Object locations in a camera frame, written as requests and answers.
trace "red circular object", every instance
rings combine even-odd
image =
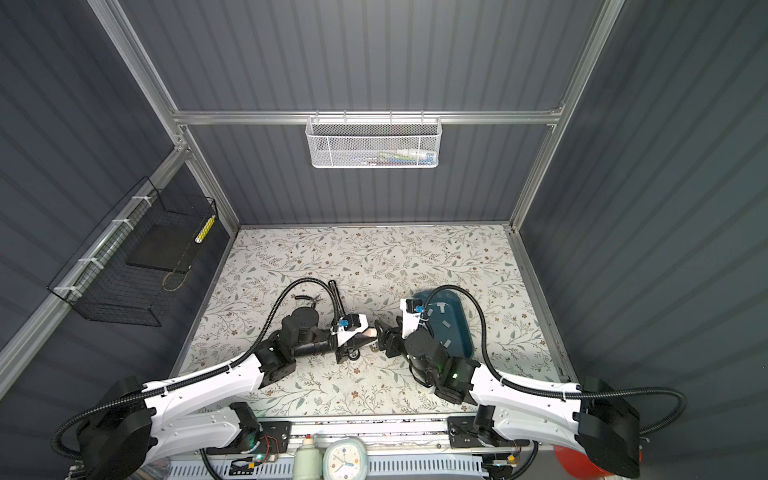
[[[575,478],[580,478],[581,480],[595,480],[596,478],[613,475],[592,463],[590,459],[581,452],[555,445],[554,455],[558,457],[558,461],[565,471]]]

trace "wall-mounted basket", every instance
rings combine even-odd
[[[89,258],[73,257],[48,289],[83,318],[161,326],[217,216],[208,197],[152,191]]]
[[[317,168],[434,168],[442,125],[421,123],[306,122],[306,140]]]

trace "floral tablecloth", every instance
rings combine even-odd
[[[502,226],[353,227],[241,230],[200,321],[182,372],[211,366],[244,351],[257,337],[274,300],[302,276],[339,283],[348,312],[394,324],[399,299],[454,283],[469,290],[488,320],[488,352],[497,369],[536,379],[556,379],[551,356]],[[293,295],[320,294],[303,284]],[[480,324],[462,299],[475,357]],[[271,329],[306,302],[286,298]],[[316,307],[327,327],[327,295]],[[429,394],[405,361],[375,347],[337,365],[333,354],[297,360],[296,372],[236,400],[258,416],[369,415],[466,411]],[[226,405],[228,399],[220,404]]]

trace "gray corrugated wall panel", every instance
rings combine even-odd
[[[0,2],[0,71],[4,346],[172,144],[82,2]]]
[[[507,220],[544,125],[446,125],[440,165],[312,167],[300,126],[193,126],[243,224]]]
[[[579,375],[688,394],[644,477],[763,469],[766,16],[628,2],[521,232]]]
[[[600,5],[123,3],[185,110],[556,108]]]
[[[188,169],[167,186],[201,194]],[[94,405],[114,382],[167,378],[223,256],[229,237],[216,222],[208,233],[185,288],[162,327],[99,323],[71,312],[0,402],[0,478],[19,478],[30,465],[44,465],[39,478],[62,478],[70,460],[48,446],[67,418]]]

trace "teal tray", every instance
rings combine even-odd
[[[431,290],[418,292],[414,297],[425,302],[431,292]],[[438,303],[444,304],[442,310]],[[437,292],[425,309],[432,310],[429,326],[432,327],[435,338],[448,350],[449,355],[471,359],[475,353],[475,347],[472,345],[472,336],[469,334],[469,326],[458,295],[450,290]]]

